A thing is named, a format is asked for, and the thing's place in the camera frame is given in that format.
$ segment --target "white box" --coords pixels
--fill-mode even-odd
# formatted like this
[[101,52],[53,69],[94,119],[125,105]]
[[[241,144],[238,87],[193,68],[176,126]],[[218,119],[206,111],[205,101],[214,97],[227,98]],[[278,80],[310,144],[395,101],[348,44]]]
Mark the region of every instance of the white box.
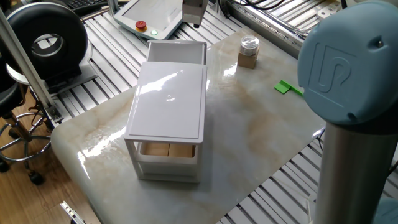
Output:
[[[187,51],[181,45],[196,50],[184,57]],[[172,62],[154,61],[154,58],[164,58],[160,55],[165,54],[165,49],[167,52],[175,49],[169,54]],[[150,42],[148,60],[152,61],[142,64],[124,134],[140,179],[200,181],[207,79],[205,55],[203,42]],[[175,62],[176,58],[187,57],[194,63]],[[154,143],[189,146],[172,145],[174,156],[185,150],[185,157],[170,157],[171,151],[167,148],[170,146]]]

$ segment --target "black stool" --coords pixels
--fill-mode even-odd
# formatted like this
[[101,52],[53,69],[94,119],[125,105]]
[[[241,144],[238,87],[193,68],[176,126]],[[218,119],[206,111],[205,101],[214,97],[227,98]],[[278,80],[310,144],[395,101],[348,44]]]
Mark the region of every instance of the black stool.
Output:
[[[51,142],[45,145],[45,147],[36,152],[33,155],[29,155],[29,142],[34,139],[44,139],[50,140],[50,136],[37,136],[32,133],[36,130],[38,126],[43,124],[46,118],[43,110],[38,107],[38,112],[30,112],[24,113],[19,116],[15,116],[12,113],[12,110],[18,106],[22,106],[25,103],[25,95],[27,92],[27,86],[24,86],[15,80],[13,80],[6,70],[6,63],[1,58],[0,55],[0,117],[5,119],[7,123],[0,129],[0,135],[4,132],[4,130],[10,126],[11,130],[9,135],[12,136],[15,140],[12,142],[0,147],[0,172],[7,172],[9,170],[9,165],[6,161],[9,162],[24,162],[25,168],[29,171],[29,178],[35,185],[40,185],[44,182],[43,177],[31,170],[29,168],[28,160],[33,159],[39,154],[46,151],[51,146]],[[24,125],[19,121],[19,118],[23,118],[25,116],[38,116],[39,119],[37,122],[28,130],[24,127]],[[24,143],[24,157],[23,158],[10,158],[3,155],[3,150],[19,143]]]

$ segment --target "red emergency stop button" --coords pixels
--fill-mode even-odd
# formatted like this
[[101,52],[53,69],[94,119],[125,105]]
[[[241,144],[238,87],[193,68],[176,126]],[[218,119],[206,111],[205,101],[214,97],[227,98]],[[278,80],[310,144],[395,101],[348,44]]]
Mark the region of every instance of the red emergency stop button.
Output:
[[147,23],[144,21],[136,22],[136,30],[139,32],[144,32],[147,29]]

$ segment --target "keyboard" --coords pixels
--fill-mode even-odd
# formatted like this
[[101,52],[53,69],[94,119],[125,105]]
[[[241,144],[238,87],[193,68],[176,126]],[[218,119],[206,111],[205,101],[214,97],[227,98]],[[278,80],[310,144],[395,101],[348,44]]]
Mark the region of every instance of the keyboard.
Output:
[[78,9],[84,6],[94,5],[96,3],[100,3],[104,0],[69,0],[64,1],[71,9]]

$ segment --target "white marble surface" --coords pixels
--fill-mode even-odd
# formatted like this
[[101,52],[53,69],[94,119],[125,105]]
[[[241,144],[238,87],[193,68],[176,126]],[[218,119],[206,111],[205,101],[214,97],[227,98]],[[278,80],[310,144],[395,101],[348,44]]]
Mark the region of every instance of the white marble surface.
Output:
[[134,89],[52,133],[65,170],[103,223],[216,223],[305,147],[324,122],[293,92],[297,61],[260,38],[254,70],[236,67],[241,30],[208,49],[202,179],[138,180],[122,135]]

